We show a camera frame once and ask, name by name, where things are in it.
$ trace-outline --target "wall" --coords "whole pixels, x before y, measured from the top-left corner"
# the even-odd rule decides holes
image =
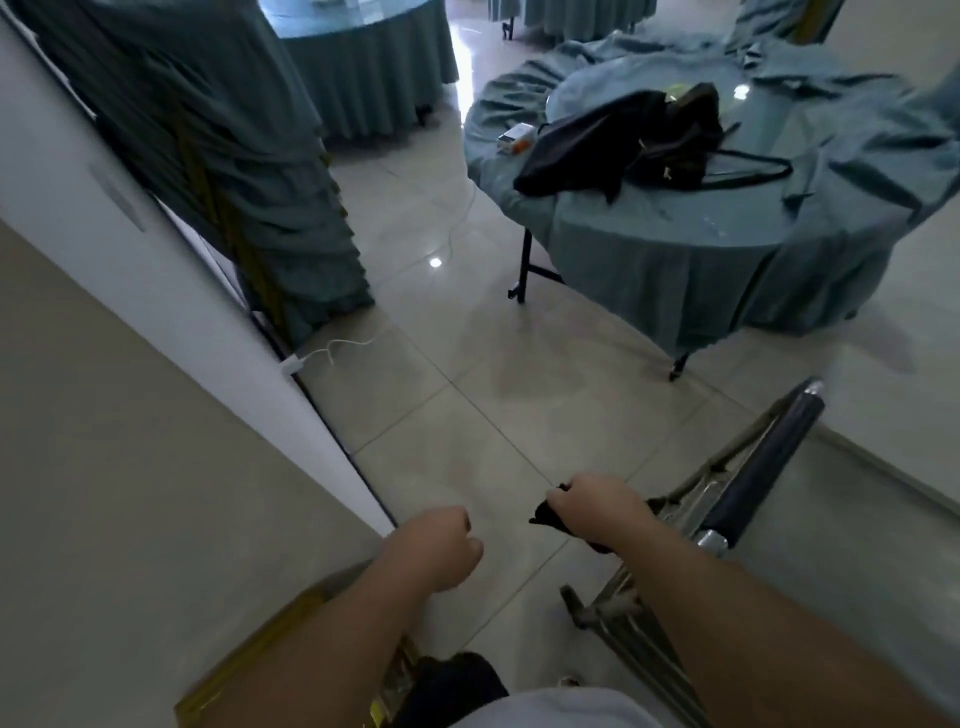
[[[347,508],[379,533],[390,531],[236,301],[5,22],[0,210],[11,228]]]
[[[956,0],[846,0],[825,45],[858,71],[935,85],[960,61]]]
[[[380,537],[0,223],[0,725],[172,726]]]

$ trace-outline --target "black pants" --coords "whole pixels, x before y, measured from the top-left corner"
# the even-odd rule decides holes
[[[416,677],[390,728],[450,728],[509,694],[492,665],[473,652],[444,662],[423,658]]]

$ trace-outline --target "hand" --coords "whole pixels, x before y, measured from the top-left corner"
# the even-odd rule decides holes
[[[469,532],[463,506],[424,511],[387,537],[376,564],[417,585],[424,597],[445,592],[470,576],[483,558],[483,542]]]
[[[574,536],[614,551],[660,524],[642,497],[610,475],[575,475],[568,491],[553,488],[546,500]]]

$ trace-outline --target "glossy floor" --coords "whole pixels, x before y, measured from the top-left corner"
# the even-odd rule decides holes
[[[651,22],[724,33],[736,0],[660,0]],[[666,491],[772,399],[811,372],[835,390],[828,423],[860,447],[948,495],[960,449],[960,297],[951,287],[947,211],[898,248],[881,291],[848,324],[784,339],[742,332],[697,353],[666,380],[668,358],[569,289],[533,278],[508,301],[522,230],[466,178],[461,123],[484,83],[541,52],[542,39],[501,39],[483,0],[448,0],[461,82],[427,129],[334,146],[333,173],[377,306],[339,319],[303,348],[331,344],[307,386],[373,488],[399,520],[467,505],[483,565],[434,599],[421,648],[469,647],[511,690],[567,672],[650,704],[602,644],[577,633],[557,590],[586,598],[615,562],[528,525],[543,492],[581,470]],[[951,261],[931,262],[932,255]],[[535,261],[548,264],[542,249]]]

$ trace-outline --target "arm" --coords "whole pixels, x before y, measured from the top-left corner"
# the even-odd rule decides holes
[[[832,625],[683,539],[619,478],[578,475],[547,499],[573,533],[623,559],[718,728],[950,725]]]
[[[349,589],[234,680],[201,728],[355,728],[414,616],[483,556],[460,507],[427,511],[384,542]]]

